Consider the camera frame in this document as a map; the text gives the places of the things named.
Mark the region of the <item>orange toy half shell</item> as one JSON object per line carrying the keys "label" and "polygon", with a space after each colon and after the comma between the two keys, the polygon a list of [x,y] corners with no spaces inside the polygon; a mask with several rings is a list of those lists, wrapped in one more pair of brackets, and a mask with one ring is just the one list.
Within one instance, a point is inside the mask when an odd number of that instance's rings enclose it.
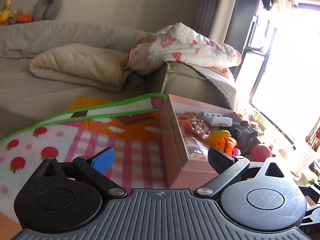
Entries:
{"label": "orange toy half shell", "polygon": [[233,137],[223,137],[214,142],[214,147],[221,152],[233,156],[233,150],[237,146],[237,141]]}

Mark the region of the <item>dark grey plush mouse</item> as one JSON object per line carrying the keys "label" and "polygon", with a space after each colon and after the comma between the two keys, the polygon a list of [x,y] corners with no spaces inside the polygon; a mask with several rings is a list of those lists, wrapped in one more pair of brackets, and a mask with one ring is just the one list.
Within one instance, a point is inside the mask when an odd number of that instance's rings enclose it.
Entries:
{"label": "dark grey plush mouse", "polygon": [[258,132],[252,128],[248,121],[233,122],[231,127],[227,128],[231,136],[237,142],[237,148],[241,151],[242,155],[247,154],[253,142],[258,136]]}

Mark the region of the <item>packaged bread orange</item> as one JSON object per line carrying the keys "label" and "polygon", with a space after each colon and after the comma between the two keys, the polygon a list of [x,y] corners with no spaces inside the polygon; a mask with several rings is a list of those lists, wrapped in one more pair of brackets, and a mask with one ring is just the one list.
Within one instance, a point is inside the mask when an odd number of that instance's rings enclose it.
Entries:
{"label": "packaged bread orange", "polygon": [[187,135],[183,138],[185,150],[189,159],[205,160],[208,157],[209,147],[196,137]]}

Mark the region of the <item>white battery charger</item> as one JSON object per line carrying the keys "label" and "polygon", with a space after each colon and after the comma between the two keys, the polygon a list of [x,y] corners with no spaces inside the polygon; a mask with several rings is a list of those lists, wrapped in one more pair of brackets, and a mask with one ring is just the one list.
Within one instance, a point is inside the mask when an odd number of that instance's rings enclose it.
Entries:
{"label": "white battery charger", "polygon": [[232,127],[233,119],[220,113],[204,112],[202,118],[211,126]]}

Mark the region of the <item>red snack packet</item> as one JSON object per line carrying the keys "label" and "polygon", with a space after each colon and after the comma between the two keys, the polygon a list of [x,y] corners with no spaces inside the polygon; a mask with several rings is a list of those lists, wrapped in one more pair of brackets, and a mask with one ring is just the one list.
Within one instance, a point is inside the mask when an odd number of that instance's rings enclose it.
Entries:
{"label": "red snack packet", "polygon": [[208,139],[211,134],[211,126],[196,113],[184,113],[180,115],[177,120],[186,130],[199,136],[203,140]]}

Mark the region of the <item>yellow corn toy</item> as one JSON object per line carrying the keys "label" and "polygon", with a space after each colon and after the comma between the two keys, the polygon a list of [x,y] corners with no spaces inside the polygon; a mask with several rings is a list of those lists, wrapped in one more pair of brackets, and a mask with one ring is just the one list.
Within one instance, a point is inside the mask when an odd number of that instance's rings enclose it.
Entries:
{"label": "yellow corn toy", "polygon": [[217,130],[212,131],[209,137],[206,140],[207,145],[213,146],[216,142],[218,142],[221,138],[229,138],[231,137],[231,133],[228,130]]}

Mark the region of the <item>pink round toy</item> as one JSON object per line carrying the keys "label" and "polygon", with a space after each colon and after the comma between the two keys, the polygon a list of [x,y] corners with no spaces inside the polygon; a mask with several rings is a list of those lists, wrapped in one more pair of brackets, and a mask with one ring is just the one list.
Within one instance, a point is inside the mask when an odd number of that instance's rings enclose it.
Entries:
{"label": "pink round toy", "polygon": [[267,158],[276,156],[272,150],[272,145],[257,144],[251,148],[250,154],[255,161],[264,162]]}

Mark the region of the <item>pink cardboard box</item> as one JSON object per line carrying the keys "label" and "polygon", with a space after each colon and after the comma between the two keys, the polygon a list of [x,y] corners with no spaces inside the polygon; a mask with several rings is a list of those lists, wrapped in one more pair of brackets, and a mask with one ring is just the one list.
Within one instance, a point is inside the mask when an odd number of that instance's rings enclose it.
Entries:
{"label": "pink cardboard box", "polygon": [[167,185],[171,189],[194,190],[218,175],[207,159],[191,159],[187,154],[183,133],[177,120],[179,114],[187,112],[196,113],[199,116],[203,112],[221,113],[232,118],[233,121],[241,121],[240,116],[232,110],[176,95],[168,95],[161,110],[160,129]]}

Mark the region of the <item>colourful cartoon play mat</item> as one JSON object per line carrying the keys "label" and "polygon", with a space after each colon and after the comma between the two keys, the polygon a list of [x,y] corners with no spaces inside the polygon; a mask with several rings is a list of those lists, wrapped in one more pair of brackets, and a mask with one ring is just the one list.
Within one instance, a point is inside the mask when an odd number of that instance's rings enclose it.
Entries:
{"label": "colourful cartoon play mat", "polygon": [[167,187],[160,113],[166,96],[145,94],[121,102],[77,98],[64,113],[1,140],[1,239],[21,226],[14,213],[18,192],[43,159],[70,162],[106,147],[115,161],[105,175],[126,190]]}

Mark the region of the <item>beige folded blanket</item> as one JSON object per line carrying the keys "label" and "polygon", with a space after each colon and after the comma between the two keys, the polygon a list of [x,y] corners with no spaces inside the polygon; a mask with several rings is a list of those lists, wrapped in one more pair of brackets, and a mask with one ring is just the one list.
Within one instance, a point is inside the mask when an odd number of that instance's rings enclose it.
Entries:
{"label": "beige folded blanket", "polygon": [[129,54],[85,44],[68,44],[49,49],[29,64],[35,77],[99,88],[110,92],[123,90],[132,70]]}

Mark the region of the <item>floral pink white blanket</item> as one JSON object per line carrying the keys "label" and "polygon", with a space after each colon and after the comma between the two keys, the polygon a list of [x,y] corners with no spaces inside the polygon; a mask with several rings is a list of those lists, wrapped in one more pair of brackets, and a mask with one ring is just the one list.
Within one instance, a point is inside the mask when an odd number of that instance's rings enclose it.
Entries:
{"label": "floral pink white blanket", "polygon": [[228,44],[211,41],[183,23],[175,23],[141,38],[130,51],[126,66],[146,75],[166,62],[200,67],[230,79],[230,68],[241,63],[241,54]]}

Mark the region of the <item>orange plush toy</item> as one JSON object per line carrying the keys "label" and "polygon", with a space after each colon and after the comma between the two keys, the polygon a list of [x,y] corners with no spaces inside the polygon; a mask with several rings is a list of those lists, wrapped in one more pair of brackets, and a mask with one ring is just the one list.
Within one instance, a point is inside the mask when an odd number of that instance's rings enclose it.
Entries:
{"label": "orange plush toy", "polygon": [[17,23],[30,23],[34,21],[32,14],[20,15],[16,18]]}

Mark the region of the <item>grey neck pillow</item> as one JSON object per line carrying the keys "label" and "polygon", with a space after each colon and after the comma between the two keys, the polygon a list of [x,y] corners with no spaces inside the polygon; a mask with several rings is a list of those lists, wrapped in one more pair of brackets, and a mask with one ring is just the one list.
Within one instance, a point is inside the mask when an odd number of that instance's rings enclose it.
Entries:
{"label": "grey neck pillow", "polygon": [[58,16],[62,0],[39,0],[33,10],[33,19],[37,21],[52,21]]}

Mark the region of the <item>yellow plush duck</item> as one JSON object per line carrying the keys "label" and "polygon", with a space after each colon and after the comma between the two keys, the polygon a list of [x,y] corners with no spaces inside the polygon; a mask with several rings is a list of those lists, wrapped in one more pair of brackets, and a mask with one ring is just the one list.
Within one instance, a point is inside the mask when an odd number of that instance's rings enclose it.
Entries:
{"label": "yellow plush duck", "polygon": [[9,19],[9,16],[11,14],[11,6],[12,6],[13,0],[5,0],[3,7],[4,10],[1,11],[0,14],[0,25],[6,25],[7,21]]}

